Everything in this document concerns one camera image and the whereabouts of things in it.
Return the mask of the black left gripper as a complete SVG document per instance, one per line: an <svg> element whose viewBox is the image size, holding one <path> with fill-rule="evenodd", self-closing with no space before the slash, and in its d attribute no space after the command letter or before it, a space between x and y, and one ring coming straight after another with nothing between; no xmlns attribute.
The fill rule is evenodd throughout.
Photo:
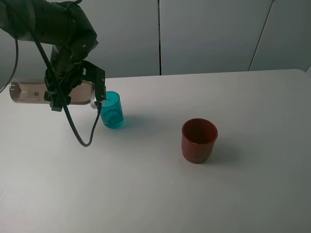
<svg viewBox="0 0 311 233"><path fill-rule="evenodd" d="M84 104L83 61L51 59L53 72L45 73L44 99L53 111L61 112L68 105Z"/></svg>

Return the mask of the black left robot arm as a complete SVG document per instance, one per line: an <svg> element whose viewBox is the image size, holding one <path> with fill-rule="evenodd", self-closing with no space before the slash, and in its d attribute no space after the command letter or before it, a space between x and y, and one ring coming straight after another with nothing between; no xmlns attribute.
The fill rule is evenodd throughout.
<svg viewBox="0 0 311 233"><path fill-rule="evenodd" d="M52 45L44 78L12 79L16 103L90 104L100 109L105 99L105 72L86 60L97 46L97 34L79 1L8 0L0 4L0 27L20 41Z"/></svg>

